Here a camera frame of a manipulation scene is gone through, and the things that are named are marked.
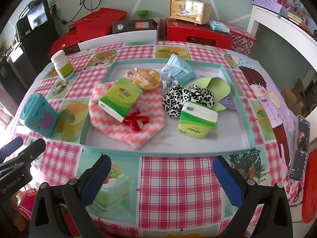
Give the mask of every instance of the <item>power outlet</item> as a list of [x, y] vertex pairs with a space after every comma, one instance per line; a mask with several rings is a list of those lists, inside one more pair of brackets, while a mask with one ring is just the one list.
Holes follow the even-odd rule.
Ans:
[[56, 6], [56, 11], [58, 11], [58, 10], [60, 9], [60, 7], [59, 7], [59, 2], [57, 1], [56, 3], [52, 4], [51, 8], [52, 8], [54, 5]]

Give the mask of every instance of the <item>teal tin box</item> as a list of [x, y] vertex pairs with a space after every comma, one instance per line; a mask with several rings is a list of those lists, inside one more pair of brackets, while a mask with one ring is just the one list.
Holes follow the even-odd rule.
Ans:
[[42, 94], [33, 94], [20, 114], [20, 122], [31, 130], [49, 138], [59, 118], [59, 114]]

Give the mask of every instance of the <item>screw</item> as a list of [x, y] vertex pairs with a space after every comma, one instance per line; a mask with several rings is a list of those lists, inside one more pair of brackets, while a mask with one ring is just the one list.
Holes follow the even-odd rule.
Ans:
[[278, 183], [277, 183], [277, 187], [278, 187], [278, 188], [284, 188], [284, 185], [283, 185], [281, 182], [278, 182]]
[[74, 185], [74, 184], [76, 184], [76, 183], [77, 183], [77, 179], [76, 179], [76, 178], [70, 179], [70, 180], [68, 181], [68, 184], [70, 184], [70, 185]]
[[256, 182], [253, 179], [248, 179], [247, 184], [253, 186], [256, 184]]
[[42, 183], [42, 184], [40, 185], [40, 188], [41, 188], [41, 189], [44, 189], [46, 186], [47, 186], [47, 182], [44, 182], [44, 183]]

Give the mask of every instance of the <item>red box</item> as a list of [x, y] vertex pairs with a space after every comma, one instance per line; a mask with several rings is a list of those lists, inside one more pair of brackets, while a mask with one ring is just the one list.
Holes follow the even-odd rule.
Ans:
[[256, 42], [255, 37], [235, 25], [226, 22], [222, 23], [230, 29], [230, 34], [232, 36], [231, 50], [243, 55], [249, 55]]
[[66, 55], [80, 51], [78, 43], [112, 34], [112, 23], [125, 20], [126, 12], [110, 8], [100, 8], [69, 25], [69, 32], [56, 40], [49, 55], [63, 49]]
[[112, 23], [125, 20], [126, 14], [127, 12], [121, 10], [100, 8], [70, 24], [69, 28], [75, 26], [77, 39], [86, 41], [112, 34]]
[[166, 19], [166, 40], [209, 45], [231, 50], [232, 37], [223, 32], [213, 31], [209, 25]]

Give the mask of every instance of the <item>black and white leopard print scrunchie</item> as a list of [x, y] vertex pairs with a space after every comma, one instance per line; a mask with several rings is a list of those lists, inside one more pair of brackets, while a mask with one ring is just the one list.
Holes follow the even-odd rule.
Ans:
[[179, 118], [186, 101], [212, 108], [215, 104], [214, 93], [207, 88], [193, 84], [189, 88], [177, 84], [171, 86], [163, 97], [163, 107], [170, 117]]

